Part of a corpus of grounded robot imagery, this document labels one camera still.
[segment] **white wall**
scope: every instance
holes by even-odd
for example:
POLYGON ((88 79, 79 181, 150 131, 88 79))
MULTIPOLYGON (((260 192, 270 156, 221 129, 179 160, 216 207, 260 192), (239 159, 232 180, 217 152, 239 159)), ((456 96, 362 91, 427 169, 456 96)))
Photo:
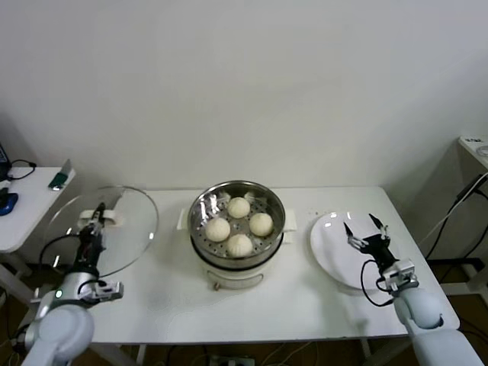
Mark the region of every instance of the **white wall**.
POLYGON ((87 187, 381 185, 418 239, 463 184, 454 139, 488 134, 487 14, 481 0, 5 0, 2 143, 72 158, 87 187))

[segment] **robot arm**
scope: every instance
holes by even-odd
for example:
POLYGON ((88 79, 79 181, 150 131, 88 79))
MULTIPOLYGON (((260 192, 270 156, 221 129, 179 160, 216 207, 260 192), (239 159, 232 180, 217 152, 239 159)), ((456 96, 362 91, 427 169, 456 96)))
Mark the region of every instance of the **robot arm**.
POLYGON ((390 252, 387 226, 371 214, 370 218, 380 233, 361 239, 344 223, 348 243, 372 255, 376 261, 380 279, 393 296, 396 314, 409 333, 419 363, 422 366, 483 365, 463 333, 445 326, 438 298, 419 288, 414 264, 409 259, 398 260, 390 252))
POLYGON ((25 334, 24 366, 66 365, 92 341, 95 326, 88 308, 124 295, 120 282, 102 281, 97 269, 103 247, 105 205, 100 204, 79 233, 76 258, 63 283, 38 302, 25 334))

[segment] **table leg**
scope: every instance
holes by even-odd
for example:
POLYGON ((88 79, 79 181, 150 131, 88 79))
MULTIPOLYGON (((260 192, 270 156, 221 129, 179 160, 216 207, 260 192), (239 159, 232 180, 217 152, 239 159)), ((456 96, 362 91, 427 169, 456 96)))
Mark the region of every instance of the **table leg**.
POLYGON ((3 265, 0 265, 0 286, 20 302, 31 307, 31 300, 34 298, 34 292, 20 279, 15 277, 3 265))
POLYGON ((11 265, 15 271, 20 272, 20 276, 32 275, 32 270, 25 264, 24 260, 17 253, 5 253, 0 257, 2 261, 11 265))
POLYGON ((137 363, 116 345, 92 343, 90 348, 113 366, 137 366, 137 363))
POLYGON ((363 348, 363 354, 366 358, 371 356, 371 349, 369 348, 369 343, 367 338, 359 339, 361 342, 361 347, 363 348))
POLYGON ((146 357, 147 345, 139 345, 139 351, 137 352, 137 364, 144 364, 144 358, 146 357))
POLYGON ((410 339, 391 340, 379 351, 368 357, 363 366, 383 366, 388 361, 391 361, 400 353, 405 351, 410 346, 410 344, 410 339))

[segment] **white plate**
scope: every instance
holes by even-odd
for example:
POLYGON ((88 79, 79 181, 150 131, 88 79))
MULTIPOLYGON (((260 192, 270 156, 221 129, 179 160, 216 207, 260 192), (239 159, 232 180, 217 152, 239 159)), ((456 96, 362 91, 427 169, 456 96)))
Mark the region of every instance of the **white plate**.
MULTIPOLYGON (((333 212, 320 217, 313 225, 310 245, 316 260, 329 275, 343 284, 361 289, 361 267, 373 257, 362 254, 348 244, 344 223, 360 238, 380 232, 367 213, 333 212)), ((396 254, 394 242, 390 244, 390 250, 393 255, 396 254)), ((377 266, 374 263, 367 264, 364 269, 364 288, 377 290, 376 280, 379 277, 377 266)))

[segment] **black cable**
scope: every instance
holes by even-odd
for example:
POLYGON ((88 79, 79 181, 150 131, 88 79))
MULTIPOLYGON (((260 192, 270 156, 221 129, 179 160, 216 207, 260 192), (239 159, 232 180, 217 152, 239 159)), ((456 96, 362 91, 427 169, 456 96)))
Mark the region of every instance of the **black cable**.
POLYGON ((21 179, 28 177, 29 175, 31 175, 32 173, 34 173, 36 171, 37 164, 35 162, 29 162, 28 160, 24 160, 24 159, 17 159, 17 160, 14 160, 13 162, 11 162, 11 164, 14 165, 16 162, 25 162, 32 168, 32 170, 30 172, 28 172, 27 174, 22 175, 21 177, 10 177, 9 176, 8 179, 11 181, 20 181, 21 179))
POLYGON ((88 280, 88 281, 85 281, 85 282, 83 282, 82 284, 80 284, 78 286, 78 291, 77 291, 78 294, 80 294, 82 292, 82 288, 86 284, 101 284, 102 286, 105 286, 107 284, 107 282, 102 281, 102 280, 88 280))
POLYGON ((210 354, 208 353, 208 349, 206 345, 201 345, 202 348, 204 349, 204 355, 205 356, 205 364, 210 364, 210 354))
POLYGON ((176 348, 176 345, 172 345, 169 350, 168 350, 168 354, 166 355, 166 363, 165 365, 166 366, 169 366, 169 358, 171 357, 171 353, 173 352, 173 350, 176 348))
POLYGON ((78 234, 66 234, 66 235, 61 235, 61 236, 58 236, 57 238, 54 238, 52 239, 51 241, 49 241, 44 247, 43 247, 43 250, 40 251, 40 254, 39 254, 39 271, 41 271, 43 269, 43 257, 44 257, 44 253, 45 251, 52 245, 54 244, 55 242, 59 242, 61 239, 66 239, 66 238, 75 238, 75 237, 78 237, 78 234))
MULTIPOLYGON (((481 243, 484 241, 487 233, 488 233, 488 225, 486 225, 485 230, 483 231, 483 234, 481 234, 480 240, 478 240, 478 242, 475 244, 475 246, 468 253, 463 255, 462 259, 466 259, 472 252, 474 252, 478 248, 478 246, 481 245, 481 243)), ((456 267, 456 265, 452 265, 451 267, 449 267, 449 269, 444 273, 444 275, 439 280, 439 283, 443 282, 443 280, 448 276, 448 274, 452 271, 452 269, 454 267, 456 267)))
POLYGON ((370 303, 372 303, 373 305, 375 305, 376 307, 387 307, 388 305, 391 305, 393 303, 393 299, 389 299, 388 301, 384 302, 384 303, 375 303, 369 296, 368 294, 366 293, 366 290, 364 289, 364 279, 363 279, 363 275, 364 275, 364 268, 366 267, 366 264, 367 263, 376 263, 375 260, 373 259, 368 259, 365 263, 363 263, 363 267, 361 268, 361 289, 363 290, 363 294, 366 296, 366 298, 368 299, 368 301, 370 303))
POLYGON ((378 278, 376 280, 376 287, 377 287, 377 289, 380 290, 380 291, 383 291, 383 292, 388 292, 388 290, 386 288, 382 288, 380 286, 380 282, 382 282, 382 281, 384 281, 384 278, 383 277, 380 277, 380 278, 378 278))
POLYGON ((481 197, 484 197, 486 200, 488 200, 488 196, 484 194, 482 191, 480 191, 479 189, 475 189, 474 193, 479 194, 481 197))
POLYGON ((482 329, 478 328, 477 326, 475 326, 472 322, 470 322, 469 320, 466 320, 465 318, 459 316, 459 320, 461 322, 464 322, 466 323, 467 325, 469 325, 471 328, 475 328, 475 330, 477 330, 479 333, 483 334, 483 336, 486 337, 486 339, 488 339, 488 334, 486 334, 486 332, 484 332, 482 329))
POLYGON ((473 336, 476 336, 480 341, 482 341, 485 345, 488 345, 488 339, 485 339, 481 334, 478 334, 476 332, 471 332, 470 330, 464 330, 464 329, 459 329, 459 331, 463 334, 471 334, 473 336))
POLYGON ((10 360, 10 358, 11 358, 11 357, 14 355, 14 353, 15 353, 15 352, 12 352, 10 355, 8 355, 7 359, 6 359, 5 361, 3 361, 2 366, 5 366, 5 365, 8 363, 8 361, 9 361, 9 360, 10 360))
MULTIPOLYGON (((454 206, 456 206, 456 204, 458 204, 458 200, 457 199, 452 204, 452 206, 449 209, 447 215, 449 215, 451 213, 451 211, 454 209, 454 206)), ((441 229, 439 230, 439 233, 437 234, 437 238, 435 238, 434 245, 430 248, 429 253, 427 253, 427 255, 425 256, 425 259, 429 259, 429 257, 432 254, 432 252, 434 252, 435 247, 439 244, 439 240, 441 238, 442 232, 444 231, 444 228, 445 228, 446 224, 449 221, 449 217, 450 216, 448 216, 448 218, 444 220, 444 223, 442 223, 441 229)))

